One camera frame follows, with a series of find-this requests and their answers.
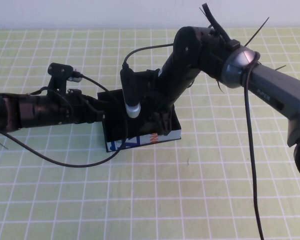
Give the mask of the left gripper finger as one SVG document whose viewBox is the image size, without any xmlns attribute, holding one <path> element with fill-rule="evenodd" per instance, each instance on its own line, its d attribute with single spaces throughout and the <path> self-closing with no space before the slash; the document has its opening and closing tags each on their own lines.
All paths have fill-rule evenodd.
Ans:
<svg viewBox="0 0 300 240">
<path fill-rule="evenodd" d="M 105 100 L 96 99 L 94 97 L 84 95 L 83 98 L 93 107 L 108 107 L 109 102 Z"/>
<path fill-rule="evenodd" d="M 104 111 L 91 111 L 89 113 L 89 122 L 90 123 L 102 122 L 104 118 L 105 118 Z"/>
</svg>

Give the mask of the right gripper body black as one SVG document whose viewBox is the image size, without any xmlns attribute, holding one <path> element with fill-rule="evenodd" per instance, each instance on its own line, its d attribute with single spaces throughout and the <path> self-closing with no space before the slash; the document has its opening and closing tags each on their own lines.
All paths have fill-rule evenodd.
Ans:
<svg viewBox="0 0 300 240">
<path fill-rule="evenodd" d="M 141 98 L 141 113 L 144 115 L 167 112 L 177 100 L 172 79 L 161 75 L 158 69 L 141 72 L 141 79 L 145 81 Z"/>
</svg>

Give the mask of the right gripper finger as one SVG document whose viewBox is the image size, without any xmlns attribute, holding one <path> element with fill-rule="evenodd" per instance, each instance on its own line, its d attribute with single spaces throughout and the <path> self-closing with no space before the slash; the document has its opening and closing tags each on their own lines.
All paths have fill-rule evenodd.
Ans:
<svg viewBox="0 0 300 240">
<path fill-rule="evenodd" d="M 163 114 L 163 134 L 167 136 L 172 130 L 172 111 Z"/>
<path fill-rule="evenodd" d="M 164 122 L 164 118 L 163 115 L 160 112 L 154 112 L 153 115 L 153 120 L 155 122 L 156 125 L 156 132 L 158 135 L 164 135 L 165 133 L 165 122 Z"/>
</svg>

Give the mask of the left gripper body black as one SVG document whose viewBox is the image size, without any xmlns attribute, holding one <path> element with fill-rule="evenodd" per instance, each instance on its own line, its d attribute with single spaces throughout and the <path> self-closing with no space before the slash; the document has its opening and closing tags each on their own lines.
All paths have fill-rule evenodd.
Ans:
<svg viewBox="0 0 300 240">
<path fill-rule="evenodd" d="M 96 112 L 81 90 L 69 89 L 61 94 L 41 88 L 33 93 L 33 125 L 35 127 L 85 124 L 96 121 Z"/>
</svg>

